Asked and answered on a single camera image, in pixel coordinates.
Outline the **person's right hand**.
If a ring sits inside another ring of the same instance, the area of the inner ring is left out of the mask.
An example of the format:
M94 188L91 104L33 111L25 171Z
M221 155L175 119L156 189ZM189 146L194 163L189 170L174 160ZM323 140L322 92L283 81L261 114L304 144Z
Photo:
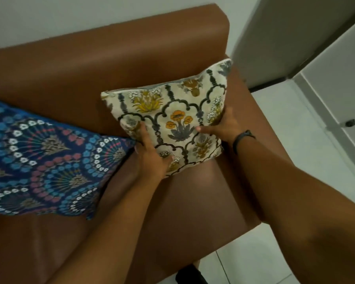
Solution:
M221 120L216 125L220 125L221 128L221 136L216 137L230 145L232 145L236 136L244 131L234 117L232 108L229 106L224 107Z

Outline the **person's left hand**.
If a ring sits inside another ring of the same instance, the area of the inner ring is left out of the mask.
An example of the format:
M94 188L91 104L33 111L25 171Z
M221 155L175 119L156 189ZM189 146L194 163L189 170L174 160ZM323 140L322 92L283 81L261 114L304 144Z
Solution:
M145 148L141 143L141 136L135 151L138 154L138 179L143 183L159 184L175 157L171 154L161 157L154 145L153 148Z

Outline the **white floral cushion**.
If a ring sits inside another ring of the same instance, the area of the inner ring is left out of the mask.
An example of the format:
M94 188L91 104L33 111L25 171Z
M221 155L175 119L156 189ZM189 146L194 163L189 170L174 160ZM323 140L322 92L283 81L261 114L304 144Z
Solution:
M173 176L222 153L221 140L196 127L220 120L231 67L227 58L195 76L101 92L101 100L131 138L140 140L139 123L145 124L159 155L174 156L165 177Z

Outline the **person's right forearm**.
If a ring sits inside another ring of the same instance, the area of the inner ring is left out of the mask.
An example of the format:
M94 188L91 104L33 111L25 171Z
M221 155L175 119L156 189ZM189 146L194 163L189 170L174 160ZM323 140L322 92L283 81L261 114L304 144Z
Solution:
M301 284L355 284L355 203L247 137L238 159Z

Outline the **person's left forearm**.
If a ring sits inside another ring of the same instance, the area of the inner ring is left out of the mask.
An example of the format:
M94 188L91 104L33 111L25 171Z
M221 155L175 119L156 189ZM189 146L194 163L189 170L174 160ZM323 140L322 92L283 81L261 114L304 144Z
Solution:
M139 176L47 284L124 284L146 212L163 175Z

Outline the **black wristband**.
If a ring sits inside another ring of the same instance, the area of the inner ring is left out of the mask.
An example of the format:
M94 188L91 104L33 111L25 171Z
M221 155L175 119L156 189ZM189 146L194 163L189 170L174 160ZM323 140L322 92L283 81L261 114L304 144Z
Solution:
M236 136L236 138L234 139L234 141L232 143L232 150L235 155L238 155L238 148L237 147L238 147L239 142L247 137L256 139L256 137L251 133L251 131L249 129L243 131L242 133L240 133Z

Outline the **brown leather sofa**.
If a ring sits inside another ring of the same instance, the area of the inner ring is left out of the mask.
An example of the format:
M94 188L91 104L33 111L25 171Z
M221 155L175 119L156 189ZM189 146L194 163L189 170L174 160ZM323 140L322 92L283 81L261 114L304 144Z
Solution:
M216 4L0 49L0 100L62 123L125 136L105 90L194 76L225 58L229 20ZM156 284L265 221L225 148L164 179L147 211L126 284ZM0 284L44 284L97 220L0 215Z

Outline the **blue patterned cushion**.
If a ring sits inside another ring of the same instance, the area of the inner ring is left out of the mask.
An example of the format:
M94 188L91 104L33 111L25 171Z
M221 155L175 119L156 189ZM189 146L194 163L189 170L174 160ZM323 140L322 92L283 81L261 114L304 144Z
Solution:
M0 102L0 214L91 219L134 146Z

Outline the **grey door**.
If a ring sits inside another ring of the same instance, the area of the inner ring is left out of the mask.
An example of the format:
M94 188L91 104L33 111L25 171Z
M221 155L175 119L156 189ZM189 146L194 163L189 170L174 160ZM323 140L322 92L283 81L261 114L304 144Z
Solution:
M287 78L355 15L355 0L260 0L232 58L249 89Z

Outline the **black sofa leg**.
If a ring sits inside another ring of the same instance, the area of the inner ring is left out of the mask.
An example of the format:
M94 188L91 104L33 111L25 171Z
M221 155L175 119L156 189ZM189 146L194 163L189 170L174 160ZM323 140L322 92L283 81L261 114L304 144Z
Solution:
M175 276L175 281L177 284L208 284L193 264L180 269Z

